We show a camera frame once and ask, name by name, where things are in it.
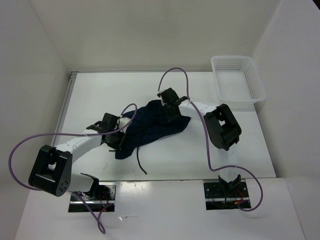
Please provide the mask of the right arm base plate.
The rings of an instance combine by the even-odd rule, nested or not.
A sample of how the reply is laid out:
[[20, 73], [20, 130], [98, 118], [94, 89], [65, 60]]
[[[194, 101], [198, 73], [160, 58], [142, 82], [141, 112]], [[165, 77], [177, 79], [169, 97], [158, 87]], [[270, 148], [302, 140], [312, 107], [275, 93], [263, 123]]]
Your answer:
[[249, 192], [245, 181], [227, 195], [221, 190], [217, 180], [203, 182], [206, 210], [233, 210], [238, 208], [251, 209]]

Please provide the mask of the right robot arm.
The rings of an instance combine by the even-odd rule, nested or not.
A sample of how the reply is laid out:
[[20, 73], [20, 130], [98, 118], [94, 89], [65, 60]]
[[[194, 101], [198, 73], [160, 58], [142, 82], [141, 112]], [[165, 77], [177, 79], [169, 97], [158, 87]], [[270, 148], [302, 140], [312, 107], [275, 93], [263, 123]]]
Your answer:
[[[202, 123], [208, 167], [218, 172], [219, 191], [230, 197], [237, 191], [241, 175], [235, 170], [237, 160], [237, 144], [242, 129], [226, 104], [219, 106], [207, 105], [192, 101], [188, 96], [178, 97], [170, 87], [157, 93], [168, 120], [178, 117], [189, 117]], [[223, 166], [213, 168], [211, 164], [210, 146], [213, 145], [219, 154], [218, 159]]]

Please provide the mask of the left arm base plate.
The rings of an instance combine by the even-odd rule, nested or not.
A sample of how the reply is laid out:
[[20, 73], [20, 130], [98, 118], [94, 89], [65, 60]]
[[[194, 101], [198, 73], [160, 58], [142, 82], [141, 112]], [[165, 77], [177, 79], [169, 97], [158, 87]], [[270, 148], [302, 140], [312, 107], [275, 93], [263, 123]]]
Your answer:
[[[115, 211], [116, 183], [99, 184], [96, 190], [78, 192], [78, 195], [94, 213]], [[68, 212], [85, 213], [89, 210], [78, 197], [72, 194]]]

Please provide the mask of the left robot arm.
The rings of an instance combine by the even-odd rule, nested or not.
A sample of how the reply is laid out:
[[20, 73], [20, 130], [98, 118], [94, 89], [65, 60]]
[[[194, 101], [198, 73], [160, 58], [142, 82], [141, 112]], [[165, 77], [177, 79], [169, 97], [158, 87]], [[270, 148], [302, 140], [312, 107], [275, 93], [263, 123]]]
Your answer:
[[72, 166], [104, 143], [117, 147], [131, 122], [128, 117], [106, 113], [103, 120], [88, 126], [81, 136], [56, 146], [41, 147], [28, 179], [29, 185], [56, 197], [65, 192], [77, 192], [89, 200], [96, 199], [100, 194], [99, 179], [88, 173], [72, 173]]

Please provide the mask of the navy blue shorts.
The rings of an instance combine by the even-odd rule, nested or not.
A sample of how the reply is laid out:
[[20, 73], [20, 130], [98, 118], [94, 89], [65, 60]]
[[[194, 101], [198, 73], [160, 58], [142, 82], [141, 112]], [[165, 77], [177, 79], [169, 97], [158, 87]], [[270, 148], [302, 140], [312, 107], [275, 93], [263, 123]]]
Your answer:
[[126, 129], [126, 137], [120, 149], [115, 151], [115, 158], [126, 159], [137, 147], [183, 132], [190, 120], [190, 117], [179, 116], [168, 121], [161, 101], [151, 100], [137, 110], [132, 123]]

